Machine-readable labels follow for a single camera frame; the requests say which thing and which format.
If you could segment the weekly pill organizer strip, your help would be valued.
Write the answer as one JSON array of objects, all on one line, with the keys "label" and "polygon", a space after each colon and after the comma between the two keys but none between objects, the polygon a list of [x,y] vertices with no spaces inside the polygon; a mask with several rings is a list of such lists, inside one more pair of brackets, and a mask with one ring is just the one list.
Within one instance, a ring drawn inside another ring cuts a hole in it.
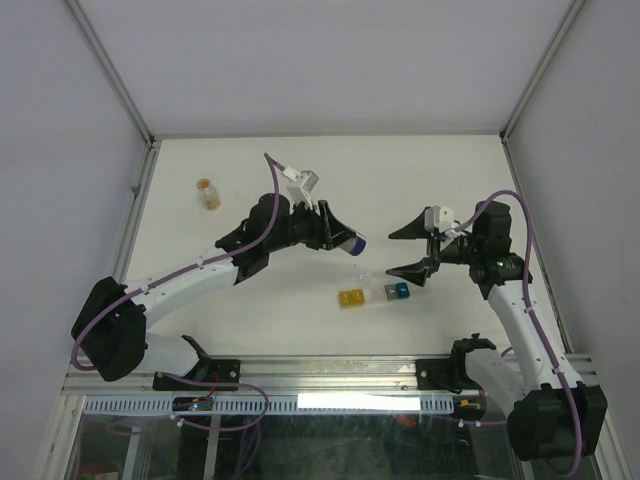
[{"label": "weekly pill organizer strip", "polygon": [[411,295],[406,281],[385,274],[358,273],[338,288],[337,304],[343,310],[354,309],[404,301]]}]

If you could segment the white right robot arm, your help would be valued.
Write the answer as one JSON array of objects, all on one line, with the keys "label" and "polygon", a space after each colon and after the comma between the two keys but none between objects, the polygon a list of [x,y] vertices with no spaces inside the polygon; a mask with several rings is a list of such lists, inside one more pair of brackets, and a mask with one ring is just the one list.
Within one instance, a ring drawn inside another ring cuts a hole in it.
[{"label": "white right robot arm", "polygon": [[546,333],[533,295],[531,255],[512,252],[511,226],[509,205],[495,200],[478,203],[462,224],[446,207],[427,207],[389,236],[425,240],[424,257],[388,273],[423,287],[443,264],[466,266],[504,328],[519,369],[505,363],[492,341],[474,334],[455,341],[449,357],[427,370],[427,380],[454,393],[478,386],[494,397],[519,459],[578,462],[596,450],[607,399],[600,387],[584,382]]}]

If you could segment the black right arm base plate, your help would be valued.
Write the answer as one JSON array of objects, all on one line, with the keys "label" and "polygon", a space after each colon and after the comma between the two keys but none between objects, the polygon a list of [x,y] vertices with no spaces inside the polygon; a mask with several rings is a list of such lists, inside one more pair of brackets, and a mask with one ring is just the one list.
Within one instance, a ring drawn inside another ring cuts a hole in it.
[{"label": "black right arm base plate", "polygon": [[452,357],[418,359],[414,363],[417,389],[445,390],[460,394],[464,390],[480,390],[481,385],[468,375],[464,362]]}]

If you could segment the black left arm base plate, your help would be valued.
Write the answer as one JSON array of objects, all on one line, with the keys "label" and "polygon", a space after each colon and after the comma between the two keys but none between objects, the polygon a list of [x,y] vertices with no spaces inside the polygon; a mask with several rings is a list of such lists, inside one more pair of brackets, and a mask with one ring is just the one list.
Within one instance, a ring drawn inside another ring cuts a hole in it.
[{"label": "black left arm base plate", "polygon": [[176,374],[156,372],[154,391],[237,391],[241,374],[239,359],[203,358],[178,380]]}]

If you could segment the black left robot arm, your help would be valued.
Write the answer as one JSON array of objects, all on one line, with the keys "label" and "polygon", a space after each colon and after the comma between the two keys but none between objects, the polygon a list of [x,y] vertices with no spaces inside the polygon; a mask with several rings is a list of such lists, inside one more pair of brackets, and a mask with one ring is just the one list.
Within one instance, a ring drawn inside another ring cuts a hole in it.
[{"label": "black left robot arm", "polygon": [[129,283],[112,276],[99,280],[71,329],[73,367],[95,371],[106,382],[136,371],[192,389],[216,380],[214,358],[193,337],[158,335],[151,326],[204,294],[248,280],[268,266],[271,254],[298,244],[358,256],[366,240],[338,220],[325,200],[308,207],[265,194],[234,230],[187,265]]}]

